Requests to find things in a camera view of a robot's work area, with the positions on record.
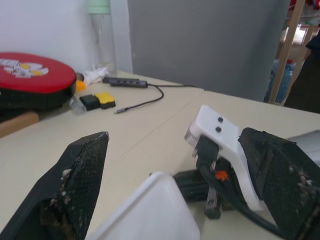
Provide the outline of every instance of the bottle cap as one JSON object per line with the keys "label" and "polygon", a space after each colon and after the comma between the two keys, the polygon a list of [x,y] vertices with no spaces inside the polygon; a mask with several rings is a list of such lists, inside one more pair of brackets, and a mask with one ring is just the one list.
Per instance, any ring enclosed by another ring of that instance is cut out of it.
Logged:
{"label": "bottle cap", "polygon": [[89,14],[110,14],[110,0],[87,0]]}

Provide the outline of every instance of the water bottle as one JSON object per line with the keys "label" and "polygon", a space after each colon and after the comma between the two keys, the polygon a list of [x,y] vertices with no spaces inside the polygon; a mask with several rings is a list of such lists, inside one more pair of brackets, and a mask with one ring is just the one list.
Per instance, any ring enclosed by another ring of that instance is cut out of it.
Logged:
{"label": "water bottle", "polygon": [[[271,70],[271,74],[270,74],[270,78],[269,78],[269,86],[268,86],[268,89],[265,93],[264,100],[263,100],[265,103],[267,103],[269,101],[271,90],[274,85],[276,74],[278,71],[278,66],[279,66],[279,60],[275,60],[273,62],[273,68]],[[281,83],[279,86],[279,91],[278,91],[276,98],[275,98],[275,102],[278,104],[281,104],[287,96],[287,91],[289,88],[289,84],[291,82],[294,68],[295,68],[295,66],[293,65],[293,60],[288,59],[286,61],[286,65],[284,68],[283,76],[282,76]]]}
{"label": "water bottle", "polygon": [[97,59],[94,69],[107,68],[110,76],[117,74],[110,0],[88,0],[87,9],[94,32]]}
{"label": "water bottle", "polygon": [[294,70],[293,70],[293,67],[292,67],[292,63],[293,63],[292,59],[288,59],[286,61],[286,65],[285,65],[285,68],[284,68],[282,80],[281,80],[281,83],[280,83],[280,86],[279,86],[279,91],[278,91],[278,94],[276,95],[276,99],[275,99],[276,103],[280,104],[286,99],[287,91],[288,91],[288,88],[289,88],[289,84],[291,82],[292,75],[294,73]]}

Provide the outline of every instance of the white tissue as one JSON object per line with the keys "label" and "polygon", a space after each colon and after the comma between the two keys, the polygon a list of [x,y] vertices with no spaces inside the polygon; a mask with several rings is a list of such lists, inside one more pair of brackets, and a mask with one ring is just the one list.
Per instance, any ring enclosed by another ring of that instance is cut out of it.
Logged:
{"label": "white tissue", "polygon": [[101,67],[93,71],[86,71],[84,73],[84,84],[89,86],[90,84],[102,82],[102,78],[106,75],[109,75],[109,72],[106,67]]}

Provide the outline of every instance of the blue water jug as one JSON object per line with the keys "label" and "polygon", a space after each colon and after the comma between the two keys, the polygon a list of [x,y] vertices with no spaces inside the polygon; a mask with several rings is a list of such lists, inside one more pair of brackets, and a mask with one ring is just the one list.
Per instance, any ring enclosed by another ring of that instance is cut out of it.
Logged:
{"label": "blue water jug", "polygon": [[[291,78],[292,78],[292,75],[294,72],[294,66],[292,63],[293,63],[292,59],[288,59],[286,61],[282,80],[281,80],[281,83],[279,86],[279,91],[278,91],[278,94],[276,95],[276,99],[275,99],[275,102],[278,104],[282,103],[287,96],[288,87],[289,87],[289,84],[291,82]],[[275,60],[273,63],[273,68],[272,68],[270,79],[269,79],[269,86],[268,86],[268,89],[265,93],[264,100],[263,100],[265,103],[267,103],[269,101],[271,90],[272,90],[272,87],[275,82],[278,66],[279,66],[279,60]]]}

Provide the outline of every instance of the white container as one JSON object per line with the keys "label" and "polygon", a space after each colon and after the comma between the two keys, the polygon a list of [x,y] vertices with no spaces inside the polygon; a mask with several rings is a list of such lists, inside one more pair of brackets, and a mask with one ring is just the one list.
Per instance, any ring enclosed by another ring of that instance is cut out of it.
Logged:
{"label": "white container", "polygon": [[88,240],[199,240],[172,176],[153,173]]}

